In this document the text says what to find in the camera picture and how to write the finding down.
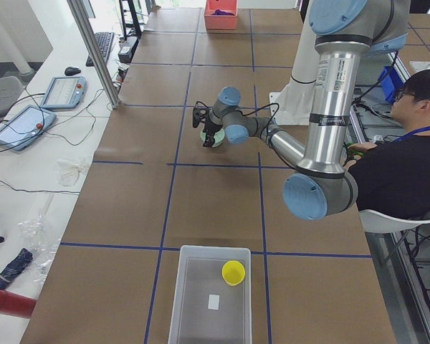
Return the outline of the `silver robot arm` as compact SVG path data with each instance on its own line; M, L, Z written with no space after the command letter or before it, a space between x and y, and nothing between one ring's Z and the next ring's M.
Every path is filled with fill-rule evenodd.
M232 144L262 140L294 173L283 199L296 217L318 220L349 209L355 179L341 155L360 59L406 43L409 1L309 1L290 81L273 94L270 117L245 114L225 87L212 106L197 102L192 125L211 147L223 132Z

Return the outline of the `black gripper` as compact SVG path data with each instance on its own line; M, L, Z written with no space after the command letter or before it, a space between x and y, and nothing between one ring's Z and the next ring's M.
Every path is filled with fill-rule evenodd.
M222 129L222 125L217 124L210 118L211 108L203 102L196 102L192 111L192 127L197 128L201 123L204 124L202 133L203 147L211 148L216 139L214 134Z

